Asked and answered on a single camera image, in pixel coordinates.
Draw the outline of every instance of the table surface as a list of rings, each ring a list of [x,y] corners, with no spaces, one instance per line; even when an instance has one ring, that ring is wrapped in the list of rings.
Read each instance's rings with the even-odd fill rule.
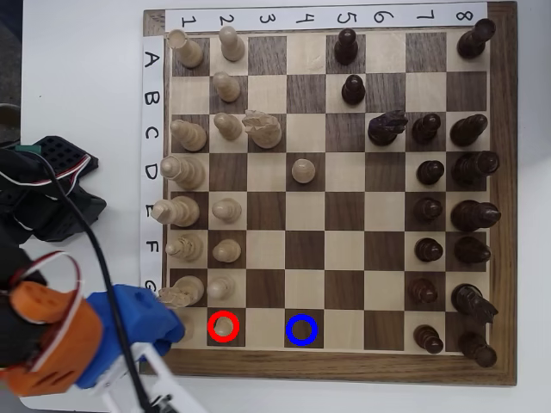
[[[295,5],[280,0],[278,5]],[[335,0],[301,0],[331,5]],[[344,3],[419,3],[407,0],[347,0]],[[270,0],[238,0],[238,6],[273,6]],[[27,0],[22,56],[22,141],[57,134],[100,159],[83,187],[107,201],[93,225],[114,282],[139,282],[139,136],[141,39],[145,9],[228,7],[227,1]],[[518,135],[518,386],[512,388],[379,385],[263,379],[179,378],[210,411],[257,412],[335,410],[425,412],[434,410],[544,411],[551,402],[551,277],[544,271],[551,233],[551,138],[544,132],[551,108],[551,2],[519,0]],[[30,240],[33,257],[54,249],[75,256],[84,270],[86,295],[104,289],[86,237],[60,244]],[[72,280],[53,279],[69,289]],[[145,384],[152,378],[144,377]],[[125,382],[117,398],[134,403]],[[106,411],[102,401],[71,389],[66,394],[24,398],[34,409]]]

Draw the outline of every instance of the chessboard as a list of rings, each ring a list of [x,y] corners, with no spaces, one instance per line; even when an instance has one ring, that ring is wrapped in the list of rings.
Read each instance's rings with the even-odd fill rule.
[[[187,276],[196,277],[205,289],[194,304],[175,309],[189,333],[164,357],[172,372],[515,385],[516,4],[487,4],[496,34],[472,60],[462,59],[456,47],[474,22],[354,28],[358,53],[350,65],[335,59],[341,28],[246,31],[235,22],[245,43],[245,55],[236,62],[222,55],[217,31],[183,29],[203,53],[202,63],[193,69],[167,44],[168,11],[146,11],[144,20],[144,41],[157,38],[162,45],[160,52],[145,54],[144,66],[156,59],[162,64],[157,81],[162,83],[158,102],[163,120],[162,126],[147,127],[144,114],[146,207],[140,242],[147,245],[141,277],[154,291]],[[241,94],[234,102],[217,95],[213,76],[221,71],[238,81]],[[355,106],[341,95],[350,75],[359,76],[366,89],[365,99]],[[155,99],[149,97],[151,105]],[[221,136],[216,114],[242,120],[249,109],[277,119],[279,144],[262,149],[245,128],[234,140]],[[370,121],[394,110],[405,112],[405,131],[390,145],[374,145],[368,137]],[[413,125],[427,114],[437,114],[441,126],[434,139],[421,145],[413,138]],[[452,126],[475,114],[483,114],[488,127],[473,144],[455,145]],[[199,125],[206,144],[199,151],[184,149],[170,132],[173,120]],[[498,171],[471,186],[458,184],[453,166],[478,151],[496,152]],[[201,185],[185,190],[160,176],[161,159],[173,154],[202,165]],[[309,183],[293,178],[299,159],[315,166]],[[416,171],[433,160],[442,163],[445,174],[436,184],[424,185]],[[145,188],[149,182],[155,182],[157,192]],[[158,199],[178,196],[198,206],[194,224],[161,225],[150,216]],[[427,198],[437,200],[443,213],[421,222],[415,206]],[[227,199],[241,207],[231,223],[213,213],[214,204]],[[450,215],[465,200],[491,202],[501,220],[490,228],[458,231]],[[164,252],[168,243],[189,234],[201,245],[193,261]],[[491,249],[488,262],[465,263],[456,257],[455,245],[466,235]],[[442,246],[440,259],[418,259],[414,251],[422,238]],[[214,258],[213,249],[226,239],[241,249],[234,262]],[[220,278],[232,283],[231,294],[223,299],[207,293]],[[421,279],[436,292],[429,304],[412,297],[410,286]],[[477,323],[456,310],[452,292],[462,284],[475,286],[497,308],[493,324]],[[218,311],[229,311],[238,320],[238,333],[230,341],[214,340],[209,332],[207,325]],[[290,320],[300,321],[289,327]],[[439,354],[429,354],[416,342],[414,331],[421,325],[431,326],[442,340]],[[482,368],[463,355],[459,341],[466,333],[484,337],[495,350],[493,367]]]

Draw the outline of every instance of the red circle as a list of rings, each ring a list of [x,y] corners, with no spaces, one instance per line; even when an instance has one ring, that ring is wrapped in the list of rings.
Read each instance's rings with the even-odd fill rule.
[[[218,320],[220,317],[227,317],[233,323],[233,330],[227,336],[220,336],[216,334],[216,331],[214,331],[214,323],[216,323],[216,320]],[[225,310],[217,311],[208,319],[207,331],[208,331],[208,334],[212,337],[212,339],[215,340],[216,342],[230,342],[235,337],[237,337],[239,333],[239,320],[237,316],[232,312],[225,311]]]

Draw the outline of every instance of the black cable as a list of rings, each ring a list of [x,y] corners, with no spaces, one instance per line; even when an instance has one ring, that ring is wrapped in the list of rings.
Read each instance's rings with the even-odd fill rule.
[[[138,369],[134,364],[132,351],[130,350],[130,343],[128,340],[127,331],[125,330],[124,324],[122,323],[121,310],[119,308],[119,304],[117,303],[117,300],[115,297],[115,290],[113,289],[111,276],[109,275],[109,270],[107,268],[105,256],[103,256],[102,247],[100,247],[100,244],[97,241],[96,235],[94,235],[94,232],[86,222],[86,219],[84,219],[84,216],[77,209],[75,204],[73,204],[72,201],[67,197],[67,195],[65,195],[65,191],[63,190],[63,188],[59,184],[58,179],[55,176],[55,172],[53,171],[52,165],[50,165],[50,163],[45,158],[43,158],[41,155],[37,153],[25,152],[25,154],[32,155],[32,157],[35,157],[36,160],[40,162],[40,164],[44,167],[48,177],[52,180],[54,187],[59,193],[59,198],[61,199],[61,202],[63,202],[65,206],[69,208],[69,210],[75,216],[78,223],[80,224],[80,226],[82,226],[84,232],[86,232],[86,235],[90,239],[92,248],[96,252],[97,261],[99,261],[99,264],[100,264],[100,269],[102,270],[103,281],[105,282],[105,289],[107,291],[107,299],[109,302],[109,306],[111,308],[111,312],[113,313],[113,319],[115,321],[117,337],[119,338],[119,344],[121,345],[122,355],[124,356],[124,360],[127,363],[128,372],[130,372],[130,378],[132,379],[132,383],[136,391],[136,396],[139,400],[139,406],[142,408],[142,410],[145,413],[156,413],[157,410],[154,407],[152,407],[151,404],[149,403],[149,397],[147,397],[147,393],[145,393],[144,385],[142,384],[141,379],[139,378]]]

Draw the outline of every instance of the blue circle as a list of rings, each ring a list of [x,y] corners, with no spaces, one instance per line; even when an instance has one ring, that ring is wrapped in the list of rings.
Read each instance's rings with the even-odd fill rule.
[[[301,340],[293,335],[293,326],[297,321],[306,321],[310,324],[312,332],[308,338]],[[296,316],[292,316],[289,321],[287,321],[287,325],[285,326],[285,334],[287,334],[287,338],[292,344],[304,347],[312,343],[318,336],[318,324],[316,323],[316,320],[306,314],[297,314]]]

